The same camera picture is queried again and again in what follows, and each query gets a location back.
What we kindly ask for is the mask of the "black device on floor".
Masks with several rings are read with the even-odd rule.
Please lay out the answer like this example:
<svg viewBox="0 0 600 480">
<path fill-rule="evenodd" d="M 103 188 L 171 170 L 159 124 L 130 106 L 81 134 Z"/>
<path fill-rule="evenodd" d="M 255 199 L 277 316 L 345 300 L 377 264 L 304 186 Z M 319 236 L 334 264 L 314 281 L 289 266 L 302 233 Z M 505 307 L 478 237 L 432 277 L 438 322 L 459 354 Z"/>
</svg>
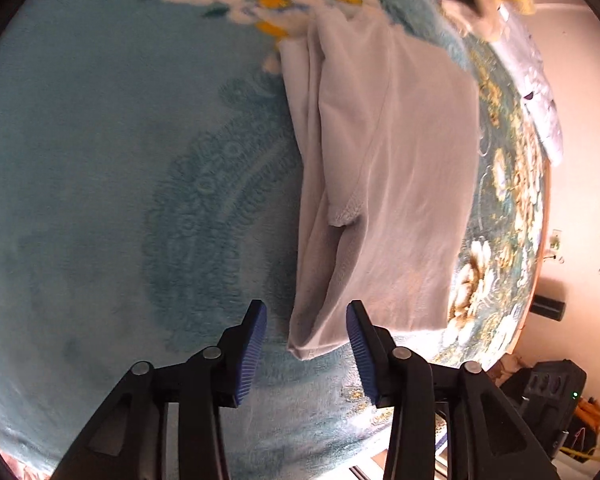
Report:
<svg viewBox="0 0 600 480">
<path fill-rule="evenodd" d="M 566 307 L 567 304 L 565 301 L 534 294 L 529 312 L 555 322 L 562 322 L 562 319 L 565 316 Z"/>
</svg>

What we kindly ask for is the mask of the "grey floral duvet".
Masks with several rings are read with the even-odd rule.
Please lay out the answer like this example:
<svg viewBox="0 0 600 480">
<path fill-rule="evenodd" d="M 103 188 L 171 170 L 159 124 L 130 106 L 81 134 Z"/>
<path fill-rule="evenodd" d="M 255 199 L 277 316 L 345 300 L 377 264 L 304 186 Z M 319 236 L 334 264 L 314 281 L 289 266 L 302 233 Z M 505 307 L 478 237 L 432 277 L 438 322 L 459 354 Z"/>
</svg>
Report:
<svg viewBox="0 0 600 480">
<path fill-rule="evenodd" d="M 505 20 L 504 32 L 498 41 L 486 43 L 490 44 L 512 77 L 524 102 L 524 108 L 534 122 L 548 159 L 552 164 L 558 165 L 564 160 L 562 127 L 553 91 L 544 72 L 542 55 L 528 28 L 521 21 L 524 16 L 530 15 L 518 14 L 508 6 L 501 6 L 500 14 Z"/>
</svg>

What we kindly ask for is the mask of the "teal floral bed blanket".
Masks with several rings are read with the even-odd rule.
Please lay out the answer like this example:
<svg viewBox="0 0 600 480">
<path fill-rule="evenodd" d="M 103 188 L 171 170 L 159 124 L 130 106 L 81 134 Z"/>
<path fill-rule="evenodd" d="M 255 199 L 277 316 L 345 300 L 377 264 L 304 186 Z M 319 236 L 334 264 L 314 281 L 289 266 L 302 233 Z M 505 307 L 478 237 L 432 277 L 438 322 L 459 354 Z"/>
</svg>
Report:
<svg viewBox="0 0 600 480">
<path fill-rule="evenodd" d="M 0 450 L 51 472 L 136 361 L 185 360 L 254 298 L 268 333 L 222 417 L 236 479 L 318 479 L 388 441 L 349 347 L 286 348 L 301 158 L 279 39 L 320 3 L 374 6 L 478 79 L 477 188 L 458 258 L 486 270 L 420 354 L 492 365 L 532 294 L 544 155 L 483 41 L 436 0 L 27 0 L 0 38 Z"/>
</svg>

